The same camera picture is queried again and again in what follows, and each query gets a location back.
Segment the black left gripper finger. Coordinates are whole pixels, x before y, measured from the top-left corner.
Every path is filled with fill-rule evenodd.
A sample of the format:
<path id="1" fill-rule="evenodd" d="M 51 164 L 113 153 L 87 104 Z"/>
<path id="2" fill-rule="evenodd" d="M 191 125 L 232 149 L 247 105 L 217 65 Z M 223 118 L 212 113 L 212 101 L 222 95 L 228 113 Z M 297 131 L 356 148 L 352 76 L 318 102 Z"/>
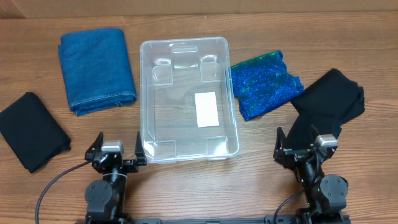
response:
<path id="1" fill-rule="evenodd" d="M 146 159 L 146 155 L 144 152 L 144 148 L 142 146 L 142 139 L 141 139 L 141 134 L 138 131 L 137 132 L 137 137 L 136 137 L 136 146 L 135 146 L 135 150 L 134 153 L 136 155 L 136 159 L 138 161 L 144 161 Z"/>
<path id="2" fill-rule="evenodd" d="M 96 152 L 101 150 L 102 145 L 103 145 L 103 132 L 101 131 L 96 140 L 93 142 L 93 144 L 87 149 L 85 155 L 94 156 Z"/>

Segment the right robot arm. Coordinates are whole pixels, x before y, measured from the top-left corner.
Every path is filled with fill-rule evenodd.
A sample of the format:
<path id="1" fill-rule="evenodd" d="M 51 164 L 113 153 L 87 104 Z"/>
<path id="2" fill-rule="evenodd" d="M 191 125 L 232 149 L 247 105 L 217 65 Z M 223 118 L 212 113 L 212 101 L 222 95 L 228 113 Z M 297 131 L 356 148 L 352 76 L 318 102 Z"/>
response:
<path id="1" fill-rule="evenodd" d="M 320 134 L 314 126 L 310 132 L 314 142 L 307 146 L 293 146 L 282 128 L 277 128 L 273 158 L 285 169 L 293 171 L 303 189 L 278 206 L 272 223 L 280 223 L 281 220 L 296 224 L 349 223 L 349 218 L 342 214 L 347 205 L 348 181 L 339 175 L 326 175 L 322 170 L 322 163 L 335 153 L 338 140 L 332 134 Z M 279 218 L 282 207 L 302 194 L 307 199 L 307 207 L 296 210 L 290 218 Z"/>

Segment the black garment long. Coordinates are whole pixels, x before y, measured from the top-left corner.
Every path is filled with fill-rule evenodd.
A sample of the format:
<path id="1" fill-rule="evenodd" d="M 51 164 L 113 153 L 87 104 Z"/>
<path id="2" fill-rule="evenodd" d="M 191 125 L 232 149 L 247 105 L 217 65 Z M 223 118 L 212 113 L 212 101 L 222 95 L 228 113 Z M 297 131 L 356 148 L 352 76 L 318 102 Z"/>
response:
<path id="1" fill-rule="evenodd" d="M 317 136 L 332 134 L 337 139 L 342 122 L 333 116 L 301 112 L 291 127 L 285 143 L 292 150 L 309 149 Z"/>

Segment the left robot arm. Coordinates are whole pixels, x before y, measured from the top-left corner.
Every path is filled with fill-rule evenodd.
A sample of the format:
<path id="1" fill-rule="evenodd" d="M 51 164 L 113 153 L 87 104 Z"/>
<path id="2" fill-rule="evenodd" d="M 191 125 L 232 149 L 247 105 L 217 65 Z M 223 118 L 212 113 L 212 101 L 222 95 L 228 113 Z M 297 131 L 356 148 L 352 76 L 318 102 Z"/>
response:
<path id="1" fill-rule="evenodd" d="M 102 175 L 85 191 L 87 203 L 86 223 L 133 223 L 130 214 L 124 211 L 127 175 L 139 172 L 147 164 L 141 136 L 137 134 L 134 159 L 124 159 L 122 141 L 104 141 L 99 133 L 94 143 L 85 152 L 85 160 Z"/>

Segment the sparkly blue green cloth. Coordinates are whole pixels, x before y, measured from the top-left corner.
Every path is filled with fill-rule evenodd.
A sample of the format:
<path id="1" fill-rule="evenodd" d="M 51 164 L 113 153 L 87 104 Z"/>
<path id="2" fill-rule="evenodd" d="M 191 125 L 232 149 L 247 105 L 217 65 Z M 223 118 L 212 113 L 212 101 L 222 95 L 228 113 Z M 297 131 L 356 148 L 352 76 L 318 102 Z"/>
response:
<path id="1" fill-rule="evenodd" d="M 234 96 L 246 121 L 262 116 L 304 92 L 299 77 L 288 73 L 280 50 L 231 67 Z"/>

